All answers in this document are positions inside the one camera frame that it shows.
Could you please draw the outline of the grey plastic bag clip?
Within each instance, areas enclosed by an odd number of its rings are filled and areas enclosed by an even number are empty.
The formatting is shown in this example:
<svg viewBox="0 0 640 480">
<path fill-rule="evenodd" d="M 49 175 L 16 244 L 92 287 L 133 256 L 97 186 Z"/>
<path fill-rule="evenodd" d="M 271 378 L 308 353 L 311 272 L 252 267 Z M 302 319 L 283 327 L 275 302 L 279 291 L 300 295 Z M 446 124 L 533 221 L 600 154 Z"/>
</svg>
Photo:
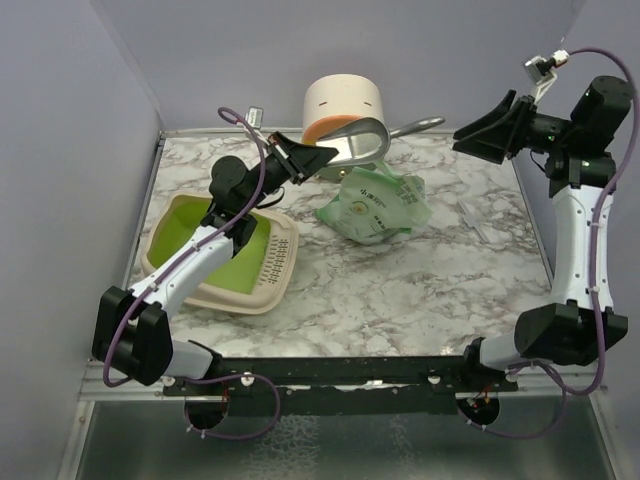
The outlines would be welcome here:
<svg viewBox="0 0 640 480">
<path fill-rule="evenodd" d="M 479 220 L 477 219 L 475 214 L 469 209 L 468 205 L 463 201 L 458 201 L 457 206 L 460 210 L 462 220 L 465 223 L 465 225 L 476 233 L 476 235 L 478 236 L 479 240 L 482 243 L 489 243 L 490 242 L 489 237 L 486 235 L 486 233 L 482 229 L 482 226 Z"/>
</svg>

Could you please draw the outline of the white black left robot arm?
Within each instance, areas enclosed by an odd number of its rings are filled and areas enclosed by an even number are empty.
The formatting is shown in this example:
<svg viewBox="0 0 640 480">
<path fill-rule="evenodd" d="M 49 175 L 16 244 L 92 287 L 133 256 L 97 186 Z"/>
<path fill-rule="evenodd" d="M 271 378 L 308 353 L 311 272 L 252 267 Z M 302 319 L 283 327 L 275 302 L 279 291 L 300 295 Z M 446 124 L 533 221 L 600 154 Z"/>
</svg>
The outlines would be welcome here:
<svg viewBox="0 0 640 480">
<path fill-rule="evenodd" d="M 106 386 L 120 384 L 108 376 L 111 370 L 145 386 L 163 377 L 186 378 L 202 395 L 220 385 L 219 354 L 193 341 L 173 340 L 170 319 L 211 273 L 247 245 L 257 225 L 250 213 L 254 207 L 286 182 L 303 183 L 339 154 L 279 132 L 258 148 L 260 161 L 253 168 L 231 155 L 213 164 L 209 208 L 168 261 L 133 287 L 111 287 L 102 295 L 92 355 L 103 363 Z"/>
</svg>

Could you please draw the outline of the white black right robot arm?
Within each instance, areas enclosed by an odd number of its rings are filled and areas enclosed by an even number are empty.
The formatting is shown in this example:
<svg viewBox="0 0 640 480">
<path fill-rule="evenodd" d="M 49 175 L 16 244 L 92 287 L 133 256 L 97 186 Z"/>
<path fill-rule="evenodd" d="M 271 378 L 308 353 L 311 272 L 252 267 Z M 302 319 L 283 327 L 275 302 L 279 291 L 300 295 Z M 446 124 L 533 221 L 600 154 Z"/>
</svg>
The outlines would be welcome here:
<svg viewBox="0 0 640 480">
<path fill-rule="evenodd" d="M 597 76 L 569 119 L 539 112 L 533 96 L 509 91 L 488 114 L 457 130 L 453 148 L 500 164 L 521 150 L 544 154 L 556 218 L 556 257 L 548 304 L 521 313 L 515 329 L 465 351 L 461 383 L 481 391 L 495 370 L 530 360 L 588 366 L 628 332 L 614 311 L 607 269 L 608 217 L 616 163 L 607 148 L 632 107 L 623 79 Z"/>
</svg>

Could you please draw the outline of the silver metal scoop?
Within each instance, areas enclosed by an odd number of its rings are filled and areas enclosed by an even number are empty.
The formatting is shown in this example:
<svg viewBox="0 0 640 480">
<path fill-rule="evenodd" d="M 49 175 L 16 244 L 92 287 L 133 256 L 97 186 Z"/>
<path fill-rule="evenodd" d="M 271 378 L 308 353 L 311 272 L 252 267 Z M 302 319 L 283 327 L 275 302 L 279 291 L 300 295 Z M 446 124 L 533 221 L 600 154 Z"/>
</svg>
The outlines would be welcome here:
<svg viewBox="0 0 640 480">
<path fill-rule="evenodd" d="M 428 117 L 389 130 L 380 120 L 363 117 L 326 134 L 315 145 L 338 151 L 329 161 L 329 167 L 359 166 L 382 159 L 387 154 L 392 139 L 423 132 L 444 122 L 444 117 Z"/>
</svg>

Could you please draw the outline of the green cat litter bag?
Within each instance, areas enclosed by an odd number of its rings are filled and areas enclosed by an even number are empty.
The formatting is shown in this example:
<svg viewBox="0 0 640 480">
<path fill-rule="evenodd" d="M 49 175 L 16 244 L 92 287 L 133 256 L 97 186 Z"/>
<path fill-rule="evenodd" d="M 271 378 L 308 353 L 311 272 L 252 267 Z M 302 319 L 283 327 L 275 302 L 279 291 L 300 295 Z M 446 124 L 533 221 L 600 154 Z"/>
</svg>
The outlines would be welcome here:
<svg viewBox="0 0 640 480">
<path fill-rule="evenodd" d="M 337 195 L 315 211 L 326 226 L 362 245 L 409 234 L 432 216 L 422 177 L 397 173 L 384 161 L 374 166 L 373 170 L 354 167 Z"/>
</svg>

